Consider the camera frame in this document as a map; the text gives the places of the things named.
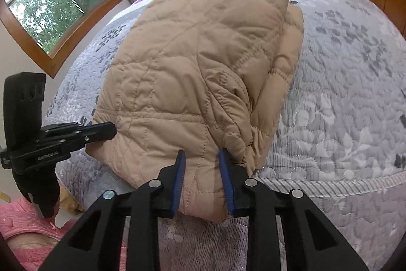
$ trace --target beige puffer jacket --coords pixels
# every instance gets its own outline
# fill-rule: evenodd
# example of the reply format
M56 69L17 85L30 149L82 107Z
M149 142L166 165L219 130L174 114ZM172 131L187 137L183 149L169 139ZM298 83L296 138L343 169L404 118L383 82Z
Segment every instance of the beige puffer jacket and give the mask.
M113 140L87 146L138 187L186 152L180 211L227 216L217 153L261 169L303 41L289 0L153 0L114 58L94 122Z

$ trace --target folded jacket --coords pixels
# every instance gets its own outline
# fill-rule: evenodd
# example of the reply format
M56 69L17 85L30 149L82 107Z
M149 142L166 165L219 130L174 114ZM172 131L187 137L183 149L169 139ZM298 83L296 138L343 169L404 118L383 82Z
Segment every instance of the folded jacket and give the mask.
M186 152L179 210L227 216L217 153L249 175L278 127L303 41L289 0L153 0L113 59L94 122L114 139L87 153L138 187Z

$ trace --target silver bolt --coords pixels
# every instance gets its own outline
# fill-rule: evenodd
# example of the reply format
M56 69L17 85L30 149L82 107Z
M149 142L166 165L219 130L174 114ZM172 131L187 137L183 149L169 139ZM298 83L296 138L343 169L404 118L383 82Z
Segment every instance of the silver bolt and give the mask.
M103 193L103 198L106 200L110 200L112 198L114 198L114 196L116 195L116 193L114 191L106 191Z
M292 196L297 198L297 199L300 199L301 197L303 197L303 195L304 195L303 191L299 190L297 188L292 191Z
M159 179L153 179L149 182L149 187L157 188L161 186L161 181Z
M245 180L245 185L249 187L254 187L258 182L254 178L249 178Z

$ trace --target bed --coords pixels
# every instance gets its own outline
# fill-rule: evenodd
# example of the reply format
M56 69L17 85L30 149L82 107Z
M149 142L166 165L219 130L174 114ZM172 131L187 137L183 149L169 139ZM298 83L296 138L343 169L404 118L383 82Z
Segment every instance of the bed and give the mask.
M138 0L98 33L68 71L45 124L91 124L111 60L151 1ZM369 0L290 1L304 14L303 48L256 177L281 192L302 189L379 270L406 232L406 41ZM106 189L132 189L83 150L56 173L84 208ZM245 270L245 218L212 224L178 214L160 220L159 238L162 270ZM280 248L286 270L282 237Z

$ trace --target window frame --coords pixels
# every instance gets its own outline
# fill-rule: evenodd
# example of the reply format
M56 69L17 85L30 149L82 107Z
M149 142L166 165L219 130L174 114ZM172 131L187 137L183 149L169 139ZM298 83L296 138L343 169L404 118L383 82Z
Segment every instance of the window frame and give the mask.
M73 3L82 12L80 17L59 39L52 50L47 54L24 29L9 8L15 0L0 0L0 21L6 30L22 48L22 50L51 78L55 78L63 63L72 53L74 48L86 34L99 22L111 9L123 0L102 0L85 13L79 4Z

